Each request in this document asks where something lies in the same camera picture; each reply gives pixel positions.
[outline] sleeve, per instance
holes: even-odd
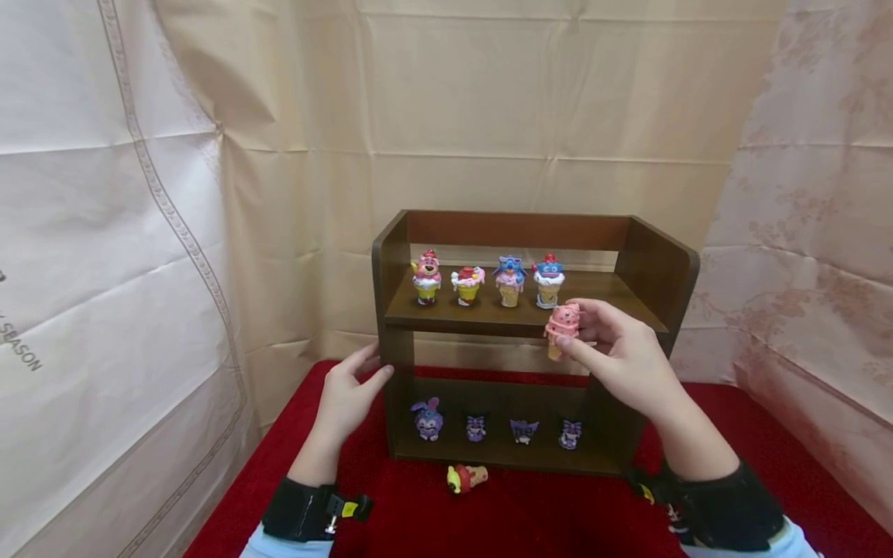
[[[328,558],[331,549],[332,541],[297,543],[271,537],[258,525],[239,558]]]
[[[682,551],[689,558],[821,558],[806,542],[803,530],[785,517],[785,527],[769,545],[769,550],[742,553],[701,546],[682,545]]]

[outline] red table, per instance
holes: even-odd
[[[187,558],[239,555],[304,443],[322,380],[334,364],[313,366],[187,550]],[[543,384],[580,382],[570,376],[518,372],[419,369],[418,373]],[[893,538],[744,392],[706,384],[686,388],[791,519],[805,529],[816,550],[834,557],[893,556]],[[446,487],[445,466],[388,459],[381,403],[379,397],[369,418],[347,440],[338,468],[341,491],[364,492],[375,500],[375,508],[368,523],[339,523],[332,556],[682,556],[667,530],[663,510],[633,497],[618,479],[491,469],[488,482],[470,494],[453,495]],[[651,428],[642,438],[637,461],[649,469],[660,461],[659,442]]]

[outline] black wristband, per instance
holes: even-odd
[[[311,488],[284,477],[263,513],[263,532],[302,543],[331,540],[334,530],[326,531],[331,522],[327,508],[335,493],[335,485]]]
[[[696,540],[736,552],[766,551],[785,526],[778,502],[743,460],[728,477],[699,482],[681,479],[664,461],[657,476],[637,471],[630,483],[654,503],[670,505],[671,516],[678,512],[681,521],[673,527],[683,544]]]

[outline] pink bear figurine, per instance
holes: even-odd
[[[440,260],[434,250],[419,256],[413,266],[413,285],[419,294],[418,302],[422,306],[434,304],[440,288]]]
[[[546,324],[546,331],[543,337],[549,338],[549,358],[553,361],[560,361],[562,357],[561,348],[555,344],[560,335],[567,337],[580,336],[580,305],[579,304],[563,304],[556,306],[552,310],[552,317]]]

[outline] toy figurine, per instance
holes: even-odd
[[[437,300],[438,289],[440,288],[440,260],[434,250],[419,256],[418,263],[412,262],[413,266],[413,285],[415,290],[419,292],[419,304],[428,306],[434,304]]]
[[[486,467],[470,467],[468,465],[452,465],[446,470],[446,483],[456,494],[465,494],[482,482],[487,482],[489,474]]]
[[[459,305],[471,306],[480,286],[484,284],[487,273],[480,267],[463,267],[453,271],[453,290],[459,291]]]
[[[480,442],[484,439],[487,435],[486,421],[486,414],[465,415],[465,436],[469,442]]]
[[[546,324],[546,331],[543,337],[549,338],[549,358],[553,361],[560,361],[562,357],[561,347],[555,344],[560,335],[567,337],[579,337],[580,332],[580,305],[564,304],[556,306],[552,310],[552,317]]]
[[[440,399],[432,397],[427,403],[420,401],[409,408],[415,413],[415,427],[419,430],[419,437],[429,442],[436,442],[440,436],[440,429],[444,426],[444,415],[438,412]]]
[[[558,291],[564,283],[563,266],[554,254],[546,254],[543,261],[533,264],[533,280],[537,282],[537,306],[551,310],[558,305]]]
[[[580,435],[583,433],[582,422],[571,422],[567,419],[561,419],[561,436],[558,437],[558,445],[564,449],[577,449],[577,442],[580,441]]]
[[[499,267],[493,274],[496,275],[499,294],[503,298],[502,305],[506,308],[517,306],[518,296],[524,291],[524,276],[527,275],[527,271],[521,266],[521,258],[499,256]]]
[[[532,422],[531,424],[528,424],[527,421],[508,422],[509,425],[512,426],[515,443],[524,444],[525,446],[530,444],[530,439],[533,438],[533,435],[537,432],[537,428],[539,428],[539,422]]]

